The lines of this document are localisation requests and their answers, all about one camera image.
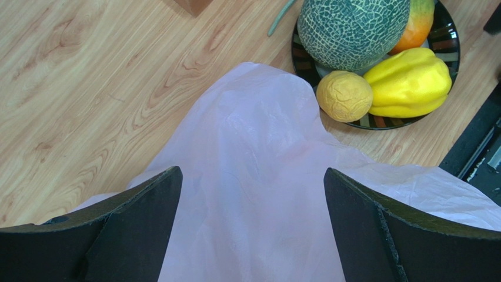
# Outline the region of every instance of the wood grain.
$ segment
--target wood grain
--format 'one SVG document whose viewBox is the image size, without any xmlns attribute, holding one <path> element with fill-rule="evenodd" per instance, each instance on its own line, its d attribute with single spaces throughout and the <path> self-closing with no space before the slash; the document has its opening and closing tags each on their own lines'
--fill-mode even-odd
<svg viewBox="0 0 501 282">
<path fill-rule="evenodd" d="M 501 36 L 482 32 L 501 0 L 443 1 L 459 28 L 450 99 L 420 122 L 340 141 L 385 163 L 437 165 L 495 87 Z M 301 1 L 213 0 L 193 18 L 162 0 L 0 0 L 0 227 L 42 223 L 122 191 L 198 97 L 244 61 L 292 72 Z"/>
</svg>

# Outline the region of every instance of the black plate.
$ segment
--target black plate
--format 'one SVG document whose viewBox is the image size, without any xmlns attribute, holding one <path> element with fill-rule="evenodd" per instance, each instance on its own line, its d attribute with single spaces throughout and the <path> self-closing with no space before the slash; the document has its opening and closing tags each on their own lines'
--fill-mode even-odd
<svg viewBox="0 0 501 282">
<path fill-rule="evenodd" d="M 440 1 L 435 5 L 435 14 L 433 26 L 427 38 L 428 45 L 438 58 L 441 58 L 449 67 L 452 84 L 456 81 L 457 72 L 459 71 L 459 35 L 456 25 L 452 21 L 447 9 Z M 319 71 L 317 70 L 315 60 L 307 53 L 299 39 L 298 27 L 294 28 L 292 35 L 292 62 L 296 74 L 310 83 L 314 90 L 321 80 Z M 374 116 L 368 113 L 360 120 L 349 122 L 347 124 L 371 130 L 393 129 L 411 123 L 415 123 L 424 116 L 412 117 L 408 119 L 397 119 L 390 117 Z"/>
</svg>

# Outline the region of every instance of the melon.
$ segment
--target melon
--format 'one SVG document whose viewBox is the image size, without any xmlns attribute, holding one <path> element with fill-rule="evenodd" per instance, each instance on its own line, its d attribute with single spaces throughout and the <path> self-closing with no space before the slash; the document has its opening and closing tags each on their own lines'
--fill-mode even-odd
<svg viewBox="0 0 501 282">
<path fill-rule="evenodd" d="M 305 0 L 298 33 L 321 65 L 342 71 L 370 67 L 402 36 L 410 0 Z"/>
</svg>

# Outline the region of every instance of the patterned plate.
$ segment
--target patterned plate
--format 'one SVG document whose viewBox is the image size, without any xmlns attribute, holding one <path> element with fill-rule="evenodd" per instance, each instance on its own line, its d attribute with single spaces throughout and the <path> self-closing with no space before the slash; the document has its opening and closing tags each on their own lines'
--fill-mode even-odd
<svg viewBox="0 0 501 282">
<path fill-rule="evenodd" d="M 452 78 L 452 83 L 454 84 L 459 70 L 459 37 L 456 26 L 452 21 L 452 17 L 440 1 L 437 1 L 437 4 L 435 5 L 432 30 L 430 31 L 427 42 L 425 42 L 424 45 L 428 46 L 435 52 L 438 58 L 441 58 L 445 64 L 447 64 L 449 67 L 450 77 Z M 330 72 L 330 70 L 319 66 L 306 52 L 301 40 L 299 39 L 297 26 L 294 28 L 292 36 L 292 62 L 296 74 L 309 82 L 314 90 L 316 90 L 321 78 Z M 426 115 L 409 119 L 395 119 L 374 116 L 368 113 L 360 120 L 349 122 L 348 124 L 363 129 L 385 130 L 415 123 L 425 116 Z"/>
</svg>

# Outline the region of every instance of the brown box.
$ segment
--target brown box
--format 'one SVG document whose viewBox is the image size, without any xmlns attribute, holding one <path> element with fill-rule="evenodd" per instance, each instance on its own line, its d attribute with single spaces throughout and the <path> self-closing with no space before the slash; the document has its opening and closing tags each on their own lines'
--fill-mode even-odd
<svg viewBox="0 0 501 282">
<path fill-rule="evenodd" d="M 183 7 L 193 16 L 198 16 L 200 13 L 207 8 L 207 6 L 212 2 L 212 0 L 174 0 L 179 6 Z"/>
</svg>

